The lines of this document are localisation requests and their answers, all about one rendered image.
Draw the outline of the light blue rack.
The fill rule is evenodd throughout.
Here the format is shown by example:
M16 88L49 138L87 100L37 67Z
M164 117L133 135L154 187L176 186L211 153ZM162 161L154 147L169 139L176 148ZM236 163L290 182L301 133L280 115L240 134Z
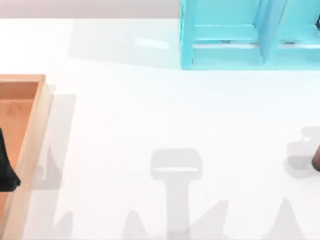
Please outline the light blue rack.
M180 0L184 70L320 70L320 0Z

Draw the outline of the shallow salmon-coloured box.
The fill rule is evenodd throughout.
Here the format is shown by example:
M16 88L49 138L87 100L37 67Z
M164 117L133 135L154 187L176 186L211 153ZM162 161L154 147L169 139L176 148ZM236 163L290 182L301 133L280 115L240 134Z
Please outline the shallow salmon-coloured box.
M0 192L0 240L20 240L53 94L44 74L0 74L0 128L13 170L21 180Z

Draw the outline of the brown rounded object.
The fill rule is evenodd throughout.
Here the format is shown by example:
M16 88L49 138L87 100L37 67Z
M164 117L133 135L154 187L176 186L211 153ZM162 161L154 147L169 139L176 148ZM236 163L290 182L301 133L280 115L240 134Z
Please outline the brown rounded object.
M317 172L320 172L320 145L317 147L312 157L311 164Z

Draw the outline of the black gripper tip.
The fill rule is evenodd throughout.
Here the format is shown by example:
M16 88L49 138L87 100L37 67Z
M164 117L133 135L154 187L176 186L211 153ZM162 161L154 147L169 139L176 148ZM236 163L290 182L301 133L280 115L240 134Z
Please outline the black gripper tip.
M14 192L20 185L21 180L9 161L3 131L0 128L0 192Z

